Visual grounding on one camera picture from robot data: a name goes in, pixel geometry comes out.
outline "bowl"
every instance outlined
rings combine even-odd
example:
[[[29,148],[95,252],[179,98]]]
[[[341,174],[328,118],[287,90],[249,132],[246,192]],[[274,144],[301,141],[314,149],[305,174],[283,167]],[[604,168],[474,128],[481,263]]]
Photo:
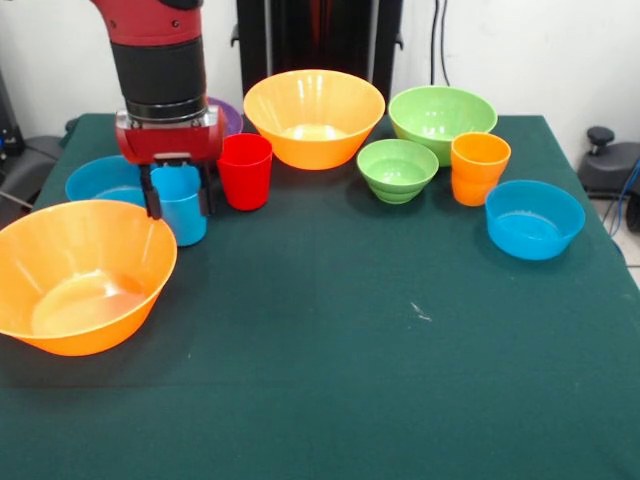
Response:
[[[86,163],[69,176],[64,189],[71,201],[97,198],[144,206],[140,171],[122,155]]]
[[[370,143],[360,151],[357,162],[376,197],[393,205],[413,199],[438,171],[435,154],[408,140]]]
[[[481,97],[452,87],[416,87],[396,95],[389,116],[398,138],[431,149],[441,167],[451,165],[451,141],[462,133],[490,132],[495,109]]]
[[[133,335],[169,279],[176,240],[144,208],[64,203],[0,231],[0,333],[90,355]]]
[[[223,102],[217,98],[209,97],[209,105],[217,105],[224,112],[224,116],[227,119],[227,130],[225,136],[235,135],[242,132],[244,128],[244,121],[242,115],[235,108],[229,105],[227,102]]]
[[[348,162],[382,118],[382,94],[342,72],[297,70],[247,92],[244,112],[284,163],[325,170]]]
[[[567,192],[533,180],[513,180],[494,188],[485,203],[491,240],[525,260],[560,255],[580,233],[584,209]]]

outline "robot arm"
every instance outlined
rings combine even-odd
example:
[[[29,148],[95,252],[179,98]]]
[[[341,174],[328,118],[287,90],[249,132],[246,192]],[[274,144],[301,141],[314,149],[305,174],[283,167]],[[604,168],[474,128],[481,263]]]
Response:
[[[202,0],[91,0],[105,21],[126,102],[116,137],[140,167],[147,212],[162,215],[151,165],[193,164],[200,207],[213,210],[209,164],[222,150],[224,116],[209,107],[201,37]]]

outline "cup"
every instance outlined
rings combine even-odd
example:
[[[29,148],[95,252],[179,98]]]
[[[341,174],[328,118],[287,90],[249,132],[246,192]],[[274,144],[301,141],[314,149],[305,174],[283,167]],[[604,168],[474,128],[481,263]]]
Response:
[[[198,243],[207,232],[207,218],[200,213],[200,175],[191,166],[161,167],[151,172],[158,190],[162,218],[169,224],[179,247]]]
[[[218,172],[229,205],[236,210],[256,210],[269,199],[271,143],[260,135],[239,133],[224,139]]]
[[[451,186],[462,205],[484,205],[507,168],[511,147],[490,133],[463,133],[451,142]]]

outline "floor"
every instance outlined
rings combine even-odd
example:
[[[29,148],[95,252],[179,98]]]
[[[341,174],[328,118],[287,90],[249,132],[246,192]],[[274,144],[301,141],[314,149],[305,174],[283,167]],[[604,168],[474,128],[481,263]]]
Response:
[[[609,207],[609,200],[592,200],[593,206],[596,208],[600,218],[604,215]],[[606,228],[609,229],[611,219],[611,213],[607,219]],[[616,242],[622,254],[624,255],[627,265],[630,266],[629,272],[636,281],[638,288],[640,288],[640,234],[631,233],[627,229],[627,224],[624,221],[621,222],[620,229],[614,235],[613,240]]]

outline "orange bowl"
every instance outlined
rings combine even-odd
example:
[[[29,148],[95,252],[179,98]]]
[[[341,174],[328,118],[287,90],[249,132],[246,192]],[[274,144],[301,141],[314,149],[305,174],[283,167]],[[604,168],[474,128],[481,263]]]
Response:
[[[247,92],[244,112],[284,163],[325,170],[348,162],[384,114],[367,81],[330,70],[265,78]]]
[[[0,231],[0,333],[58,355],[114,347],[146,320],[177,252],[164,221],[124,202],[27,215]]]

